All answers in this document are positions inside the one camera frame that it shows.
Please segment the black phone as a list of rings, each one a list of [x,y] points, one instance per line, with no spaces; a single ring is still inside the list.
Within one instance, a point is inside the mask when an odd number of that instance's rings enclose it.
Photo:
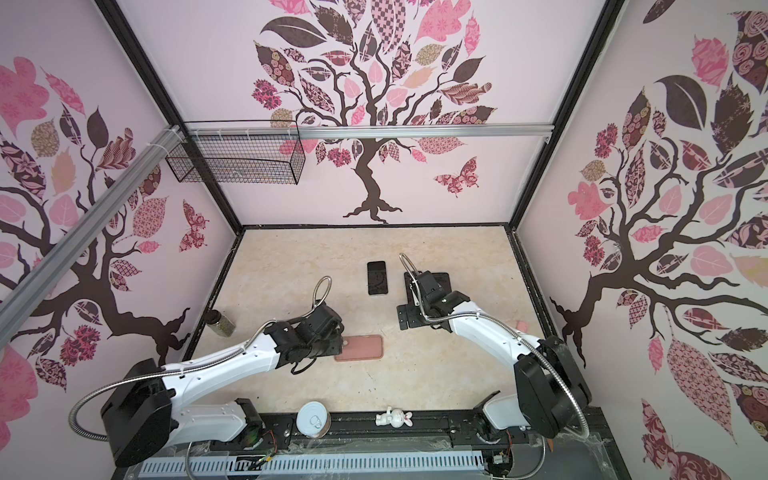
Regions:
[[[387,265],[383,260],[367,263],[367,291],[371,296],[386,295],[388,288]]]
[[[441,286],[441,288],[445,291],[445,293],[450,293],[453,288],[451,286],[450,281],[450,275],[447,272],[434,272],[433,276],[437,283]],[[404,284],[405,284],[405,292],[406,292],[406,298],[407,302],[410,304],[414,304],[415,300],[413,297],[413,293],[411,291],[410,285],[412,283],[412,280],[410,278],[410,275],[405,272],[403,274]]]

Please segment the pink phone case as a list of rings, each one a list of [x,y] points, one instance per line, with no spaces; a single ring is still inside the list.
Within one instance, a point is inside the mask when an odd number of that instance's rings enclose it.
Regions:
[[[378,360],[383,357],[384,343],[380,335],[343,336],[341,352],[334,356],[337,362]]]

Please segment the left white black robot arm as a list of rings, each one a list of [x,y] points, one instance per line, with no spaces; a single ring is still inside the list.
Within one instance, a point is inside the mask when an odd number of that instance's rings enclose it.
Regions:
[[[158,365],[136,363],[125,378],[78,400],[68,414],[77,435],[109,445],[114,464],[127,468],[172,446],[203,442],[256,447],[268,429],[253,403],[237,398],[221,405],[201,399],[248,377],[290,367],[304,372],[322,357],[341,353],[341,316],[315,290],[310,310],[271,320],[247,340],[198,359]]]

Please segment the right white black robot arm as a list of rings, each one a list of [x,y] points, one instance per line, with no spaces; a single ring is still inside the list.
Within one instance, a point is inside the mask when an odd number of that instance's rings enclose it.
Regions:
[[[590,435],[585,409],[592,395],[571,353],[556,336],[539,338],[491,316],[460,291],[445,289],[430,271],[416,268],[404,253],[411,299],[401,309],[417,311],[424,326],[462,337],[509,368],[514,392],[493,393],[481,402],[483,421],[494,431],[510,427],[531,430],[545,438],[567,432]]]

